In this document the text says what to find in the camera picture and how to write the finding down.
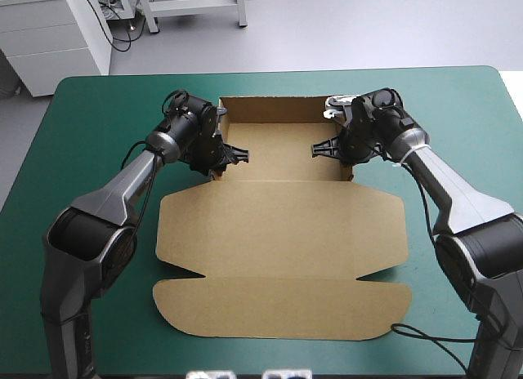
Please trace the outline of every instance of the cardboard box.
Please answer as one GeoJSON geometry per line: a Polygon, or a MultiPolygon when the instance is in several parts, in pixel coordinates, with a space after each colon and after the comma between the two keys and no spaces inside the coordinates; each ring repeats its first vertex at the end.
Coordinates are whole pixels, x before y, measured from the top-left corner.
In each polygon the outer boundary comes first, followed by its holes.
{"type": "Polygon", "coordinates": [[[154,286],[162,316],[203,337],[364,340],[403,318],[410,290],[358,278],[406,261],[400,198],[312,158],[336,135],[326,96],[223,97],[220,129],[249,163],[162,200],[156,253],[202,274],[154,286]]]}

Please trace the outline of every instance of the white table frame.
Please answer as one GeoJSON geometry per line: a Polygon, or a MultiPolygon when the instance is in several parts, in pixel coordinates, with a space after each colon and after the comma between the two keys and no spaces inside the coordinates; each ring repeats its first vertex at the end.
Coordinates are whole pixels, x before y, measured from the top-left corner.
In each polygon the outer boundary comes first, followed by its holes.
{"type": "Polygon", "coordinates": [[[159,32],[155,20],[157,17],[203,14],[223,7],[236,8],[238,10],[239,26],[241,28],[247,26],[245,0],[168,0],[157,2],[140,0],[140,2],[151,33],[159,32]]]}

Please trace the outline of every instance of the cabinet drawer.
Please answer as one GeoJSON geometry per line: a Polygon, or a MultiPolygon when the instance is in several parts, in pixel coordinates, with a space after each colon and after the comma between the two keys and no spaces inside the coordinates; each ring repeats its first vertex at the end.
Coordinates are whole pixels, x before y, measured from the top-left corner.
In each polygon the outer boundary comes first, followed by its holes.
{"type": "Polygon", "coordinates": [[[88,48],[7,58],[33,96],[52,95],[67,77],[100,75],[88,48]]]}
{"type": "Polygon", "coordinates": [[[0,50],[6,56],[73,50],[87,47],[76,24],[0,33],[0,50]]]}
{"type": "Polygon", "coordinates": [[[0,6],[0,32],[73,24],[73,13],[65,0],[22,2],[0,6]]]}

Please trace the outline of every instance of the green table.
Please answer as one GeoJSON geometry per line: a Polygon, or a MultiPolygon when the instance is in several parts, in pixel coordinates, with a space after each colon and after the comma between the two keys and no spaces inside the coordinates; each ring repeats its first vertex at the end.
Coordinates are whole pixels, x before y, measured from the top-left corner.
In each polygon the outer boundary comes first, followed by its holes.
{"type": "MultiPolygon", "coordinates": [[[[228,95],[354,94],[394,87],[443,159],[477,189],[523,210],[523,124],[498,73],[488,67],[69,78],[57,89],[0,214],[0,372],[49,371],[38,302],[41,235],[74,197],[118,170],[129,145],[161,119],[165,95],[179,87],[214,102],[228,95]]],[[[405,322],[433,334],[472,337],[477,323],[436,264],[414,182],[379,159],[356,167],[355,176],[405,200],[410,258],[373,276],[412,288],[405,322]]],[[[182,163],[159,175],[134,260],[93,303],[100,372],[309,367],[332,374],[461,373],[430,342],[394,334],[362,342],[212,339],[169,326],[155,308],[152,288],[180,271],[154,254],[159,200],[203,181],[182,163]]],[[[470,345],[453,348],[468,360],[470,345]]]]}

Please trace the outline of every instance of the black wire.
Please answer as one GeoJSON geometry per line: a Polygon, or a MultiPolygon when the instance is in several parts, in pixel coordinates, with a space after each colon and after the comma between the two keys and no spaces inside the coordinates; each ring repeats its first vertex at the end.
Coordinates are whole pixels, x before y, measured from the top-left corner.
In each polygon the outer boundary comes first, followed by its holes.
{"type": "Polygon", "coordinates": [[[410,326],[409,324],[405,324],[405,323],[393,323],[391,325],[391,330],[393,332],[395,332],[396,334],[400,334],[401,336],[405,336],[405,337],[409,337],[409,338],[416,338],[418,340],[452,342],[454,344],[472,344],[472,343],[478,341],[477,338],[448,338],[448,337],[429,336],[426,333],[422,333],[421,330],[415,328],[414,326],[410,326]],[[405,332],[403,330],[400,330],[400,328],[407,328],[408,330],[416,332],[417,334],[413,334],[411,332],[405,332]]]}
{"type": "MultiPolygon", "coordinates": [[[[119,20],[122,19],[122,17],[120,17],[120,15],[116,12],[116,10],[113,9],[111,6],[109,6],[107,3],[100,2],[100,1],[98,1],[98,3],[100,3],[103,7],[107,7],[109,10],[111,10],[113,12],[113,14],[116,16],[116,18],[118,18],[119,20]]],[[[125,31],[127,33],[127,40],[124,40],[122,38],[116,38],[115,36],[113,36],[113,40],[118,40],[119,42],[135,42],[136,40],[141,38],[141,35],[144,33],[144,28],[145,28],[145,17],[144,17],[144,20],[141,22],[141,29],[140,29],[140,33],[138,34],[138,36],[136,36],[135,38],[131,38],[131,34],[129,33],[129,31],[127,29],[125,29],[125,31]]]]}
{"type": "Polygon", "coordinates": [[[141,205],[140,215],[138,216],[138,221],[136,222],[136,227],[132,231],[131,238],[129,239],[129,244],[131,244],[133,242],[134,238],[136,237],[136,234],[138,233],[138,229],[140,228],[140,225],[141,225],[141,221],[144,218],[145,210],[147,208],[147,205],[149,204],[150,193],[153,190],[154,180],[156,179],[156,172],[158,171],[157,166],[158,166],[158,155],[155,154],[154,160],[153,160],[153,171],[151,173],[149,183],[147,185],[147,192],[145,193],[144,203],[143,203],[143,205],[141,205]]]}
{"type": "Polygon", "coordinates": [[[431,240],[432,246],[436,248],[436,240],[434,239],[434,234],[432,233],[431,228],[431,215],[428,211],[428,201],[427,196],[425,195],[425,189],[422,186],[421,181],[419,181],[418,177],[414,173],[414,171],[407,165],[401,164],[401,166],[413,177],[414,181],[416,181],[416,185],[418,185],[419,193],[422,196],[422,202],[423,202],[423,211],[425,213],[425,223],[427,225],[427,233],[428,237],[431,240]]]}
{"type": "MultiPolygon", "coordinates": [[[[445,345],[443,345],[440,340],[443,340],[442,337],[431,337],[429,336],[428,334],[426,334],[425,332],[422,332],[421,330],[417,329],[417,328],[414,328],[412,326],[409,326],[407,324],[402,324],[402,323],[394,323],[391,325],[391,330],[397,334],[400,334],[401,336],[405,336],[405,337],[411,337],[411,338],[418,338],[418,339],[421,339],[421,340],[427,340],[427,341],[430,341],[432,342],[434,345],[438,346],[439,348],[441,348],[446,354],[448,354],[456,363],[458,363],[458,365],[462,368],[462,370],[465,372],[465,375],[467,377],[469,377],[470,375],[470,372],[468,371],[467,369],[467,366],[463,363],[463,361],[461,361],[461,359],[454,354],[454,352],[452,350],[450,350],[449,348],[447,348],[445,345]],[[412,333],[409,333],[409,332],[402,332],[402,331],[398,331],[397,328],[398,327],[403,327],[403,328],[408,328],[409,330],[412,330],[413,332],[416,332],[418,334],[418,336],[416,334],[412,334],[412,333]]],[[[455,341],[456,339],[453,339],[453,338],[448,338],[446,339],[447,341],[450,341],[450,342],[463,342],[463,341],[468,341],[468,340],[465,340],[465,339],[458,339],[458,341],[455,341]]]]}
{"type": "Polygon", "coordinates": [[[118,52],[127,52],[129,51],[129,49],[131,48],[131,35],[129,35],[129,44],[127,45],[127,47],[125,49],[120,49],[118,47],[116,47],[110,40],[110,37],[107,35],[107,33],[105,32],[105,28],[104,28],[104,25],[102,25],[101,23],[101,20],[100,20],[100,17],[98,16],[98,14],[96,14],[96,10],[94,8],[94,6],[92,5],[91,1],[90,0],[86,0],[87,3],[89,4],[89,6],[91,7],[91,10],[93,13],[95,13],[95,17],[96,19],[98,20],[98,25],[100,26],[104,36],[105,36],[105,39],[107,40],[107,42],[110,44],[110,46],[115,49],[116,51],[118,52]]]}
{"type": "Polygon", "coordinates": [[[125,155],[125,157],[123,158],[122,160],[122,163],[120,164],[120,171],[123,170],[123,168],[125,167],[125,163],[128,161],[129,157],[131,157],[131,153],[132,151],[138,146],[138,145],[145,145],[146,142],[144,140],[139,140],[138,142],[135,142],[130,148],[129,150],[127,151],[127,154],[125,155]]]}

